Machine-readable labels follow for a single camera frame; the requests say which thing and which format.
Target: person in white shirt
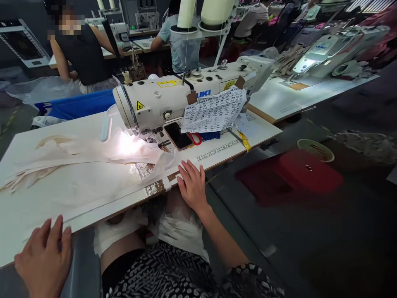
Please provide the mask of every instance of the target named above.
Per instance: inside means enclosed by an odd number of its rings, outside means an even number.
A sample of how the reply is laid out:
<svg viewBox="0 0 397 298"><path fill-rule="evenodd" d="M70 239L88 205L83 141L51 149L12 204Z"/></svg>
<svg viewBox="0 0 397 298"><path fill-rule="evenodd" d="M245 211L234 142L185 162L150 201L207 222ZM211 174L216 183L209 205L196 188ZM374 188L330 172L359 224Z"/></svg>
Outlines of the person in white shirt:
<svg viewBox="0 0 397 298"><path fill-rule="evenodd" d="M252 28L257 24L263 24L269 21L269 11L268 7L272 3L273 0L261 0L260 3L252 7L246 16L241 21L240 25L238 25L235 33L234 39L242 40L246 39L251 35Z"/></svg>
<svg viewBox="0 0 397 298"><path fill-rule="evenodd" d="M305 19L307 21L315 20L321 9L321 6L316 4L317 2L318 0L311 0L310 2L303 4L301 7L302 12L299 17L297 17L297 21L301 19Z"/></svg>

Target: warning label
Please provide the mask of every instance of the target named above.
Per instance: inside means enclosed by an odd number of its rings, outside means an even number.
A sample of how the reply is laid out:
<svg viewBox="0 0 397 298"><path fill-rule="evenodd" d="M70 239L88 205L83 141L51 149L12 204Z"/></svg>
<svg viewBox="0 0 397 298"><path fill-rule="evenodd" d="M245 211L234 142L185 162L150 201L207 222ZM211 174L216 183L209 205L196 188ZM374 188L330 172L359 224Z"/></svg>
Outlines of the warning label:
<svg viewBox="0 0 397 298"><path fill-rule="evenodd" d="M157 84L161 87L172 87L182 84L182 80L174 80L174 81L165 81L165 82L157 82Z"/></svg>
<svg viewBox="0 0 397 298"><path fill-rule="evenodd" d="M142 110L145 106L141 104L139 101L136 101L136 110Z"/></svg>
<svg viewBox="0 0 397 298"><path fill-rule="evenodd" d="M229 90L229 88L230 88L231 86L233 86L235 83L236 83L236 81L229 81L229 82L227 82L226 85L225 85L225 88L223 89L223 91Z"/></svg>

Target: juki logo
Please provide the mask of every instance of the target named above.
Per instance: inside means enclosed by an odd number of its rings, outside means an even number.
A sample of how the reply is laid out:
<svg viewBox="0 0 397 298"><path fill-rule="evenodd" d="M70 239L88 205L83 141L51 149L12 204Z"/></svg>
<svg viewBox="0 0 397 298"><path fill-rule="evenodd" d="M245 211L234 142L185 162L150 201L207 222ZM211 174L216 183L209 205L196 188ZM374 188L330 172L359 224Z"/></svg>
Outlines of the juki logo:
<svg viewBox="0 0 397 298"><path fill-rule="evenodd" d="M200 93L196 93L196 94L197 94L197 98L208 96L211 95L211 90L201 91Z"/></svg>

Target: worker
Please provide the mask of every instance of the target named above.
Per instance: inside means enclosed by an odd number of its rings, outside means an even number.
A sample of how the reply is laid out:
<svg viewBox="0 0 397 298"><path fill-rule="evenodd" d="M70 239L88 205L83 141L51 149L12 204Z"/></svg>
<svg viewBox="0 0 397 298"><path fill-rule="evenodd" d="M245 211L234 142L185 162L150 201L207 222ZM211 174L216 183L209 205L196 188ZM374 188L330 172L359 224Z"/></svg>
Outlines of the worker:
<svg viewBox="0 0 397 298"><path fill-rule="evenodd" d="M374 14L373 16L362 21L360 26L378 26L384 25L390 28L390 31L381 41L370 47L366 52L357 58L357 61L368 61L376 59L376 63L387 62L397 54L397 3L390 5L385 10Z"/></svg>
<svg viewBox="0 0 397 298"><path fill-rule="evenodd" d="M182 165L178 166L180 200L169 196L166 206L166 216L176 210L179 219L160 226L163 240L151 249L136 232L109 246L100 260L103 297L284 297L261 268L249 263L216 217L206 199L203 167L199 171L190 161ZM192 223L196 216L201 223ZM208 255L200 253L201 224L228 272L222 286L215 281ZM62 233L61 216L52 228L47 220L15 255L15 268L30 298L60 297L71 266L71 233L70 227Z"/></svg>
<svg viewBox="0 0 397 298"><path fill-rule="evenodd" d="M308 3L303 4L301 6L302 12L296 20L299 21L301 19L305 19L308 22L314 21L321 9L321 6L316 4L318 1L319 0L310 0Z"/></svg>
<svg viewBox="0 0 397 298"><path fill-rule="evenodd" d="M261 0L252 7L240 22L234 33L235 41L247 41L256 24L262 25L269 21L269 6L273 0Z"/></svg>
<svg viewBox="0 0 397 298"><path fill-rule="evenodd" d="M107 67L101 47L114 54L107 36L98 28L84 24L64 0L44 0L47 14L55 22L55 34L50 43L57 61L58 72L64 80L79 79L80 91L84 94L112 89L120 85ZM121 57L123 51L118 48ZM69 72L68 61L75 71Z"/></svg>
<svg viewBox="0 0 397 298"><path fill-rule="evenodd" d="M171 0L168 7L168 17L161 26L160 32L152 41L150 49L152 52L159 50L164 43L169 42L171 46L172 70L181 73L199 67L200 39L183 40L181 34L171 32L171 27L178 24L179 8L181 0ZM199 18L193 17L192 25L197 27Z"/></svg>

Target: black and white patterned clothing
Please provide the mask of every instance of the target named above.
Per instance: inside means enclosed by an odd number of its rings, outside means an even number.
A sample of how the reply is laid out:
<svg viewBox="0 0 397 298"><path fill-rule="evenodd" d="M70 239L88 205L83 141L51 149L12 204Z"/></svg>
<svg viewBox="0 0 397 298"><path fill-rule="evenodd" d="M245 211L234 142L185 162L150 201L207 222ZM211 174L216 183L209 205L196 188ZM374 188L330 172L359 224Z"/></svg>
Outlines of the black and white patterned clothing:
<svg viewBox="0 0 397 298"><path fill-rule="evenodd" d="M143 253L112 291L111 297L284 297L254 264L233 268L218 285L200 256L160 242Z"/></svg>

